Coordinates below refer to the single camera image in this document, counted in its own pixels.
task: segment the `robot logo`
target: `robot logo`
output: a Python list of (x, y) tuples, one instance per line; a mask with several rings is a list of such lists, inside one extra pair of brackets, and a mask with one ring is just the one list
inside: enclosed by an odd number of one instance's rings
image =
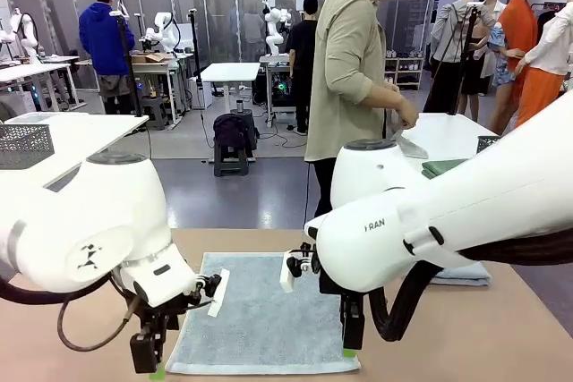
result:
[(386, 221), (384, 221), (384, 218), (379, 219), (373, 223), (369, 223), (368, 225), (364, 226), (364, 231), (366, 233), (371, 232), (372, 230), (376, 230), (377, 228), (380, 228), (382, 226), (386, 225)]
[(89, 244), (89, 245), (86, 245), (83, 248), (81, 248), (81, 250), (87, 250), (88, 251), (88, 260), (85, 263), (80, 264), (78, 266), (78, 268), (93, 266), (94, 269), (98, 270), (98, 266), (96, 266), (96, 263), (94, 263), (91, 260), (91, 257), (93, 257), (96, 254), (96, 252), (101, 250), (101, 248), (96, 249), (96, 247), (93, 244)]

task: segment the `man in beige shirt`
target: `man in beige shirt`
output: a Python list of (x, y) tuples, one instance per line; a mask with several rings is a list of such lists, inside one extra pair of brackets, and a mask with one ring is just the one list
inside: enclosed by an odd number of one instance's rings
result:
[(325, 0), (316, 30), (308, 145), (321, 187), (315, 216), (332, 210), (330, 185), (338, 152), (347, 143), (380, 139), (384, 109), (395, 109), (405, 128), (418, 112), (384, 81), (386, 37), (373, 0)]

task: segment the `person in blue jacket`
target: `person in blue jacket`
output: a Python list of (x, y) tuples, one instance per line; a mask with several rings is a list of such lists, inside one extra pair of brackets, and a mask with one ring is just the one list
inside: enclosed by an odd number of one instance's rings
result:
[[(97, 0), (80, 16), (80, 40), (83, 49), (91, 55), (93, 68), (98, 74), (99, 95), (103, 98), (106, 114), (129, 115), (133, 110), (128, 83), (128, 69), (124, 60), (119, 26), (109, 15), (114, 0)], [(128, 49), (135, 46), (135, 37), (125, 24)]]

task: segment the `black t-shirt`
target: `black t-shirt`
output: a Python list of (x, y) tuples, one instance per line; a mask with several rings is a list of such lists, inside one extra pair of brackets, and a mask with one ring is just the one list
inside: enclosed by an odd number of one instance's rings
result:
[(286, 42), (286, 51), (294, 49), (295, 70), (312, 74), (314, 62), (314, 36), (316, 35), (317, 21), (304, 20), (293, 26)]

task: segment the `brown table surface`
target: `brown table surface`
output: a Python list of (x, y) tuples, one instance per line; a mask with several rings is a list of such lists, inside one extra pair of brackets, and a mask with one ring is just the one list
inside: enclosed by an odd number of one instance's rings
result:
[[(174, 237), (193, 269), (200, 268), (203, 252), (277, 252), (297, 247), (302, 239), (298, 231), (279, 230), (174, 230)], [(362, 369), (357, 372), (257, 379), (265, 382), (284, 379), (296, 382), (573, 380), (571, 337), (513, 269), (502, 265), (487, 267), (493, 275), (489, 289), (429, 287), (402, 342), (388, 344), (381, 340), (367, 315), (364, 346), (358, 354)], [(13, 283), (30, 287), (19, 276)], [(388, 297), (395, 296), (397, 286), (398, 282), (389, 286)], [(64, 329), (75, 343), (94, 344), (111, 333), (124, 309), (123, 299), (106, 285), (70, 305)], [(138, 331), (137, 318), (105, 348), (78, 353), (67, 350), (57, 338), (58, 310), (58, 306), (34, 308), (0, 301), (3, 380), (149, 380), (147, 375), (133, 373), (129, 339)], [(164, 361), (176, 338), (177, 333), (168, 335)], [(168, 382), (230, 379), (166, 375)]]

